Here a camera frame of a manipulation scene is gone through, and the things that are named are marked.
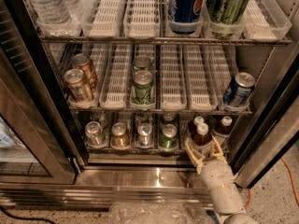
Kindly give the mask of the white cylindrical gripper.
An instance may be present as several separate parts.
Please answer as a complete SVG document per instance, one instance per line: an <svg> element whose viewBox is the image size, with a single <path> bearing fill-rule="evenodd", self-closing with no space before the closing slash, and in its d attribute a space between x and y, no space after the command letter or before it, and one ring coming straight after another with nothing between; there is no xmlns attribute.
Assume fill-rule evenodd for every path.
<svg viewBox="0 0 299 224"><path fill-rule="evenodd" d="M235 185L235 177L231 167L223 161L224 155L218 140L212 137L209 157L216 159L204 164L205 156L198 152L189 141L185 142L187 154L200 174L212 201L214 210L221 215L239 212L244 203Z"/></svg>

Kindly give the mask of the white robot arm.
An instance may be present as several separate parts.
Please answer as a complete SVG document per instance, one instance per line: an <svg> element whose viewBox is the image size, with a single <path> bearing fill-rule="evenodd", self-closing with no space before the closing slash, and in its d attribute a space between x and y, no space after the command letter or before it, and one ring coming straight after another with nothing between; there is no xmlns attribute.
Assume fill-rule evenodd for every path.
<svg viewBox="0 0 299 224"><path fill-rule="evenodd" d="M220 224L259 224L246 212L232 168L216 138L212 139L209 158L195 149L190 138L185 149L207 189L217 220Z"/></svg>

